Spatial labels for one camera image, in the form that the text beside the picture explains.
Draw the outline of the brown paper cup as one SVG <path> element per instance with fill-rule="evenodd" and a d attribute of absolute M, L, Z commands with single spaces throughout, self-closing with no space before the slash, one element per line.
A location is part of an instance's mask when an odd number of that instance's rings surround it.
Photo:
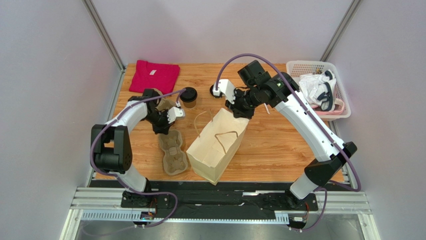
<path fill-rule="evenodd" d="M 183 103 L 183 105 L 184 105 L 185 108 L 187 108 L 187 109 L 193 109 L 197 105 L 197 100 L 196 99 L 194 99 L 192 101 L 184 101 L 184 100 L 182 100 L 182 103 Z"/>

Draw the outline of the pulp cup carrier tray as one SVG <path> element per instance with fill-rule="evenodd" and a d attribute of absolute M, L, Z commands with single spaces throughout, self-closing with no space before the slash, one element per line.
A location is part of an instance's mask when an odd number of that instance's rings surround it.
<path fill-rule="evenodd" d="M 158 135 L 159 147 L 163 151 L 163 168 L 167 175 L 175 176 L 188 169 L 188 159 L 182 150 L 183 138 L 180 131 L 170 129 L 168 134 Z"/>
<path fill-rule="evenodd" d="M 166 98 L 159 98 L 151 101 L 154 105 L 154 108 L 158 112 L 168 111 L 172 107 L 176 107 L 176 102 Z"/>

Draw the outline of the black cup lid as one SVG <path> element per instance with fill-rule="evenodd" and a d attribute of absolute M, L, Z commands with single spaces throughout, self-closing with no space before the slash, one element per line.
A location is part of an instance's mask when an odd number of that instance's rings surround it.
<path fill-rule="evenodd" d="M 186 87 L 185 91 L 183 91 L 180 94 L 179 98 L 184 103 L 191 103 L 191 102 L 194 102 L 198 98 L 198 92 L 193 87 Z"/>
<path fill-rule="evenodd" d="M 215 84 L 211 85 L 210 88 L 209 88 L 209 93 L 214 98 L 218 98 L 218 96 L 214 95 L 214 88 L 215 88 Z"/>

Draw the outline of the brown paper bag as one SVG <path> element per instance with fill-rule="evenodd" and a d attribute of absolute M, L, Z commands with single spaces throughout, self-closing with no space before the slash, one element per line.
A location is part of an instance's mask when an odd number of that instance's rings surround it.
<path fill-rule="evenodd" d="M 249 119 L 235 118 L 221 108 L 186 151 L 193 171 L 212 185 L 217 185 L 238 151 Z"/>

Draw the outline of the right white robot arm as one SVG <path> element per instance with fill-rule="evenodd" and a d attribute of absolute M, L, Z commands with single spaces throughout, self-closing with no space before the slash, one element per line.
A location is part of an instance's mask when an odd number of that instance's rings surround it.
<path fill-rule="evenodd" d="M 286 193 L 290 200 L 302 201 L 331 182 L 344 165 L 351 166 L 350 158 L 358 148 L 352 141 L 344 142 L 325 125 L 289 74 L 272 63 L 269 66 L 276 71 L 275 76 L 270 76 L 257 60 L 240 69 L 244 90 L 238 90 L 228 79 L 218 76 L 211 94 L 217 98 L 225 96 L 225 105 L 235 118 L 251 119 L 256 107 L 267 104 L 295 127 L 314 155 L 314 160 Z"/>

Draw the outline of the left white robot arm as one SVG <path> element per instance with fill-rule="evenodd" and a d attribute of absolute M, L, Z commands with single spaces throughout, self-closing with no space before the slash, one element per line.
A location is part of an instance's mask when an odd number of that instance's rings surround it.
<path fill-rule="evenodd" d="M 168 134 L 173 125 L 167 110 L 158 110 L 162 95 L 155 88 L 132 96 L 112 120 L 91 129 L 90 165 L 99 174 L 116 178 L 129 192 L 150 195 L 151 184 L 133 166 L 130 132 L 141 121 L 152 125 L 155 134 Z"/>

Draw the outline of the folded red cloth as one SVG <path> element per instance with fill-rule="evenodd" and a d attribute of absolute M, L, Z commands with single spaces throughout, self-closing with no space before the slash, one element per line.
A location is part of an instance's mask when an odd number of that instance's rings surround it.
<path fill-rule="evenodd" d="M 145 89 L 157 89 L 162 94 L 169 94 L 175 87 L 180 70 L 177 64 L 138 60 L 129 91 L 143 93 Z"/>

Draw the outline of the white crumpled garment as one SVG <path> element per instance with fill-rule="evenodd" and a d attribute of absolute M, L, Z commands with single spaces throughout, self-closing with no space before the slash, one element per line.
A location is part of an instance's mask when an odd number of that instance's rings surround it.
<path fill-rule="evenodd" d="M 320 107 L 322 111 L 331 110 L 336 99 L 336 83 L 336 76 L 330 69 L 321 74 L 303 74 L 298 82 L 308 104 L 313 109 Z"/>

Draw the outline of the white plastic basket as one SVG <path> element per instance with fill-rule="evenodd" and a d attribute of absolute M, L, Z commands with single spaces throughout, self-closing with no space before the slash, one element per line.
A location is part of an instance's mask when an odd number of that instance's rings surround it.
<path fill-rule="evenodd" d="M 348 97 L 337 68 L 330 62 L 293 60 L 286 72 L 297 82 L 303 97 L 324 121 L 351 116 Z"/>

